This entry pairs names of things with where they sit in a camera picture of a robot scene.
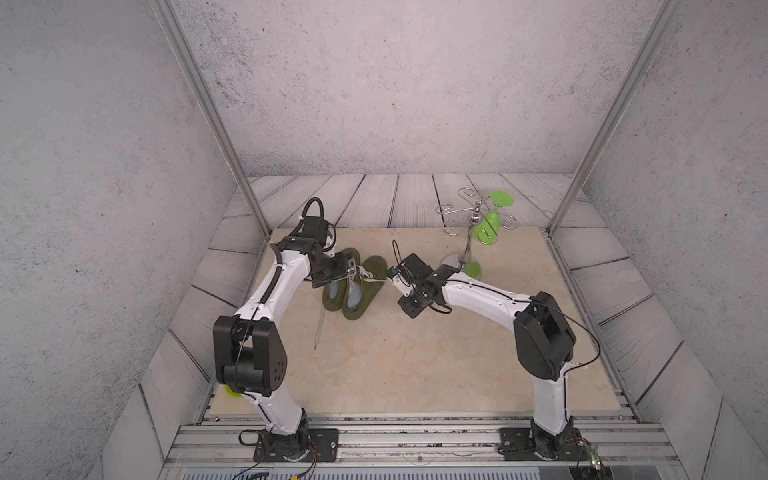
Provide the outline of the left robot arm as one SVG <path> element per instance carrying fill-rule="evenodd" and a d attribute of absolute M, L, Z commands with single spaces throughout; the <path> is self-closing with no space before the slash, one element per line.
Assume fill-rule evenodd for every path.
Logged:
<path fill-rule="evenodd" d="M 219 384 L 248 400 L 261 414 L 258 432 L 262 453 L 256 461 L 299 462 L 312 456 L 305 410 L 283 384 L 288 356 L 279 323 L 298 287 L 317 289 L 355 272 L 352 254 L 335 254 L 335 227 L 324 216 L 320 198 L 310 198 L 296 227 L 271 243 L 274 254 L 266 278 L 232 315 L 212 328 L 215 376 Z"/>

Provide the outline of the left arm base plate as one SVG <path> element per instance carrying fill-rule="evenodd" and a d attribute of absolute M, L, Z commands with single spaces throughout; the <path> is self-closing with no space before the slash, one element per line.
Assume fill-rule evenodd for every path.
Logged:
<path fill-rule="evenodd" d="M 337 459 L 337 429 L 300 428 L 291 435 L 258 431 L 253 461 L 259 463 L 333 463 Z"/>

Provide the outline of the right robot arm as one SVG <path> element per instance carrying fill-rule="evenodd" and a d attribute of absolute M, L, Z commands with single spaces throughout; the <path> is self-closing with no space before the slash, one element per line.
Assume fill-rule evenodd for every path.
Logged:
<path fill-rule="evenodd" d="M 499 430 L 498 454 L 506 461 L 573 460 L 578 466 L 602 469 L 596 450 L 575 427 L 569 410 L 568 374 L 602 355 L 597 347 L 592 359 L 582 364 L 573 362 L 577 338 L 572 327 L 584 332 L 589 329 L 565 314 L 547 292 L 523 295 L 505 291 L 452 265 L 432 268 L 414 253 L 404 257 L 396 241 L 392 248 L 395 265 L 387 271 L 387 278 L 402 293 L 398 305 L 410 318 L 427 308 L 448 315 L 458 307 L 513 334 L 517 360 L 532 378 L 534 410 L 528 430 Z"/>

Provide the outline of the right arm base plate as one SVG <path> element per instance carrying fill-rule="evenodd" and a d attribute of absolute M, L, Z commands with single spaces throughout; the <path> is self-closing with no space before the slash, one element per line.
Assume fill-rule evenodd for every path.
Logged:
<path fill-rule="evenodd" d="M 497 452 L 505 461 L 588 461 L 590 447 L 578 429 L 566 428 L 557 435 L 535 426 L 501 428 Z"/>

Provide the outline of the olive green shoe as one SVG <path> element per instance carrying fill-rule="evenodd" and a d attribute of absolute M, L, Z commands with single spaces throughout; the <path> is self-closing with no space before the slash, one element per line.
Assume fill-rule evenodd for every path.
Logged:
<path fill-rule="evenodd" d="M 358 265 L 360 253 L 355 248 L 345 248 L 339 252 L 346 260 L 352 259 L 352 267 L 348 267 L 346 277 L 334 281 L 323 287 L 322 310 L 315 332 L 313 348 L 316 349 L 321 339 L 324 326 L 325 313 L 347 309 L 349 311 L 358 308 L 362 302 L 362 282 L 359 278 Z"/>
<path fill-rule="evenodd" d="M 356 268 L 342 303 L 343 316 L 351 321 L 363 316 L 387 281 L 387 263 L 381 256 L 370 256 Z"/>

